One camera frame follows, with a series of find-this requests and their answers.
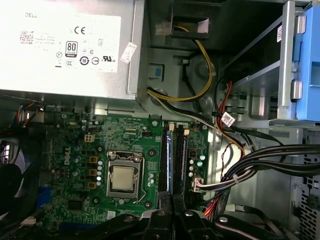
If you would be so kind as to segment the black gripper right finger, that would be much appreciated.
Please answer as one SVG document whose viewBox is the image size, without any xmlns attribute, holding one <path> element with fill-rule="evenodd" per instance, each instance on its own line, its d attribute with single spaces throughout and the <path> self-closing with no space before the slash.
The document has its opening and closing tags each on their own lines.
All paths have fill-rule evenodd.
<svg viewBox="0 0 320 240">
<path fill-rule="evenodd" d="M 181 194 L 173 196 L 175 213 L 175 236 L 178 240 L 295 240 L 297 237 L 283 227 L 277 226 L 257 208 L 234 206 L 236 212 L 259 217 L 267 229 L 258 227 L 234 216 L 221 214 L 213 222 L 204 214 L 188 210 Z"/>
</svg>

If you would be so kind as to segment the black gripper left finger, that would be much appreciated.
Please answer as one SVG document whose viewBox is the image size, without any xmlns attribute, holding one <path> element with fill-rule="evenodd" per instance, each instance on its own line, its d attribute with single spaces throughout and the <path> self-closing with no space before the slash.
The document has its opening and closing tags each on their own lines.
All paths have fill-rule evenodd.
<svg viewBox="0 0 320 240">
<path fill-rule="evenodd" d="M 172 196 L 160 191 L 158 209 L 145 211 L 141 218 L 121 214 L 86 230 L 62 231 L 50 240 L 170 240 L 172 232 Z"/>
</svg>

